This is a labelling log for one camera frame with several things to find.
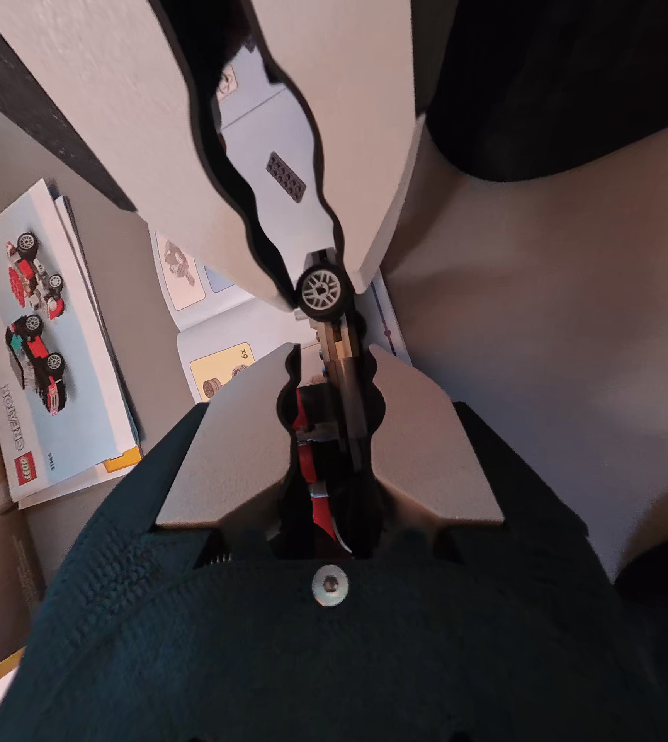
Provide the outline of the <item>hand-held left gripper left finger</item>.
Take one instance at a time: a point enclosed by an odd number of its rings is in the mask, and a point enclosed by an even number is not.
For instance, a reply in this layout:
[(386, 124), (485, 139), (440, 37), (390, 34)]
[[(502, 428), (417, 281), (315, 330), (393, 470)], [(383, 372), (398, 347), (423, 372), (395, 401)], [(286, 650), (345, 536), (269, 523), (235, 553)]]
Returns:
[(293, 447), (280, 399), (300, 380), (301, 346), (280, 345), (209, 401), (157, 515), (158, 533), (211, 531), (228, 548), (249, 533), (267, 543), (278, 535)]

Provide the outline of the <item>red black lego vehicle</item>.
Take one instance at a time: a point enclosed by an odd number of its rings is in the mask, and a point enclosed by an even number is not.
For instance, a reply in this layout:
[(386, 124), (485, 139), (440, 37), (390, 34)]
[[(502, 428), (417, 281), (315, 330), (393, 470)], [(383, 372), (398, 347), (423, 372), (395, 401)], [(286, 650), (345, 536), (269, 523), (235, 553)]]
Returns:
[(384, 527), (384, 498), (370, 467), (363, 340), (357, 310), (339, 320), (311, 321), (321, 371), (296, 391), (292, 430), (297, 463), (309, 492), (312, 519), (345, 555), (375, 555)]

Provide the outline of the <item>small lego wheel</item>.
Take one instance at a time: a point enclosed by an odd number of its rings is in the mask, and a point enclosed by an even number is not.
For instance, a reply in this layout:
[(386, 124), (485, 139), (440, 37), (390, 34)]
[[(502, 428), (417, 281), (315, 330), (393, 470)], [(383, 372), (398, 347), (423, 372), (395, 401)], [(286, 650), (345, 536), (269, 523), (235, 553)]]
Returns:
[(344, 270), (333, 264), (310, 266), (296, 288), (299, 308), (320, 322), (336, 321), (348, 310), (353, 290)]

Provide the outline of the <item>closed lego instruction booklet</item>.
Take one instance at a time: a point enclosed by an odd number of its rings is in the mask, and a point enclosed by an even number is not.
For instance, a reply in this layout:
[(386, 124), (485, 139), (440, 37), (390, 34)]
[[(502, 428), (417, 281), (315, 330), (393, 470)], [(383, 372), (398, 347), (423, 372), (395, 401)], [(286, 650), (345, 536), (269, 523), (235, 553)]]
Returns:
[(19, 509), (141, 459), (70, 204), (44, 180), (0, 214), (0, 445)]

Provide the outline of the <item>open lego instruction booklet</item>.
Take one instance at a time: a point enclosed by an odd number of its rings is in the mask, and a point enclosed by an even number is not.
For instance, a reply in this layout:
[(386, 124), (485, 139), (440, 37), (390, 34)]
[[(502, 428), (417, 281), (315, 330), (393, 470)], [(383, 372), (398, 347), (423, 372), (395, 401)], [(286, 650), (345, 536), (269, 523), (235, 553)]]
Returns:
[[(257, 219), (295, 282), (333, 248), (333, 222), (313, 190), (314, 138), (303, 109), (273, 82), (248, 37), (217, 90), (219, 138), (232, 168), (254, 194)], [(156, 274), (172, 319), (190, 392), (207, 402), (222, 385), (286, 342), (313, 356), (316, 334), (302, 310), (279, 312), (152, 232)]]

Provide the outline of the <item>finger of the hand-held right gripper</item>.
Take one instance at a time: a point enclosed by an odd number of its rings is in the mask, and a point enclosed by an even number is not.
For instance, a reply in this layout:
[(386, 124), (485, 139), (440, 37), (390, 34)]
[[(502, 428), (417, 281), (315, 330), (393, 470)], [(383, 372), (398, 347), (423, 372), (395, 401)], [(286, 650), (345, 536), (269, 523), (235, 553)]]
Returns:
[(357, 293), (379, 270), (415, 165), (409, 1), (252, 2), (265, 48), (308, 105), (323, 197)]
[(0, 1), (0, 36), (141, 218), (256, 298), (294, 309), (215, 126), (224, 64), (194, 72), (161, 2)]

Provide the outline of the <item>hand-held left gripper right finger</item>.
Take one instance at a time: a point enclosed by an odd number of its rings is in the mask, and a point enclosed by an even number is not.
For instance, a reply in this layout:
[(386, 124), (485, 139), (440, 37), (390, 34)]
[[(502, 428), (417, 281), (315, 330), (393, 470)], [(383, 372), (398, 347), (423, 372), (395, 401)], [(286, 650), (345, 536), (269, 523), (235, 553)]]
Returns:
[(420, 370), (369, 347), (384, 417), (370, 442), (383, 492), (382, 555), (407, 530), (432, 545), (448, 527), (501, 527), (504, 514), (450, 396)]

